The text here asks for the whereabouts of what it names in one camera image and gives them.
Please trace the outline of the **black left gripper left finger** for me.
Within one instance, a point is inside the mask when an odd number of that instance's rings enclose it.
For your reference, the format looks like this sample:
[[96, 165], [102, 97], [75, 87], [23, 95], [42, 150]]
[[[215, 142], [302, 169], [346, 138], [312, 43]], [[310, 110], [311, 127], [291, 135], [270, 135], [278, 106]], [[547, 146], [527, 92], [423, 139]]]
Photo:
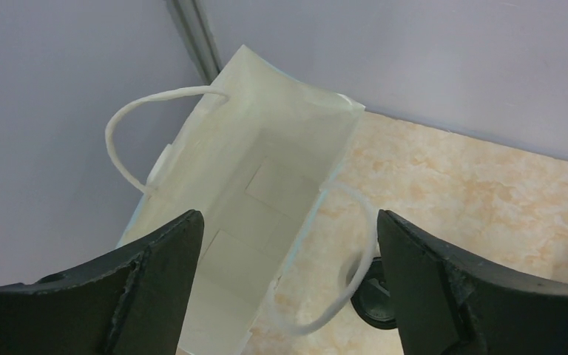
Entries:
[[174, 354], [203, 233], [189, 210], [89, 262], [0, 286], [0, 354]]

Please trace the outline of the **light blue paper bag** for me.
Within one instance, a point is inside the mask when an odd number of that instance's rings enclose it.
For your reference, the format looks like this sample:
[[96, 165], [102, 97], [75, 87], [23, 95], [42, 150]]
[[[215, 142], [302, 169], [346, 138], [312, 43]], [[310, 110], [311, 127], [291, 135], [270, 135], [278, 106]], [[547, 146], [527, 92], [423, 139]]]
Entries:
[[[139, 181], [118, 157], [118, 123], [144, 104], [189, 96], [200, 100], [146, 181]], [[303, 337], [349, 302], [373, 259], [377, 211], [336, 176], [364, 111], [349, 97], [293, 79], [241, 47], [211, 84], [148, 95], [112, 116], [105, 129], [107, 153], [142, 193], [120, 244], [190, 209], [205, 220], [181, 351], [239, 354], [260, 311], [286, 334]], [[276, 303], [280, 278], [335, 190], [365, 213], [365, 247], [350, 284], [316, 319], [295, 322]]]

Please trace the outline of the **stack of black lids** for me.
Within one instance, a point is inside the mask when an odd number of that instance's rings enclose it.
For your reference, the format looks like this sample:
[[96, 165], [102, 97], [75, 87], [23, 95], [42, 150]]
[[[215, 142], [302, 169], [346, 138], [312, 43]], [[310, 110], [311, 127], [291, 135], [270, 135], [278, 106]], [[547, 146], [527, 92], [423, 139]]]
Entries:
[[386, 286], [382, 258], [375, 257], [351, 298], [356, 314], [368, 325], [381, 330], [397, 328], [394, 302]]

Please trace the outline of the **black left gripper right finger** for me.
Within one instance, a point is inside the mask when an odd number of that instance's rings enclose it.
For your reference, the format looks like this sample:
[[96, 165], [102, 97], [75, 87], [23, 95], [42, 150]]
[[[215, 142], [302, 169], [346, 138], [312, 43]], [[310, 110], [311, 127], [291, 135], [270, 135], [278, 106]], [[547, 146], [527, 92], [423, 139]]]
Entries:
[[568, 354], [568, 284], [494, 263], [381, 210], [382, 266], [405, 354]]

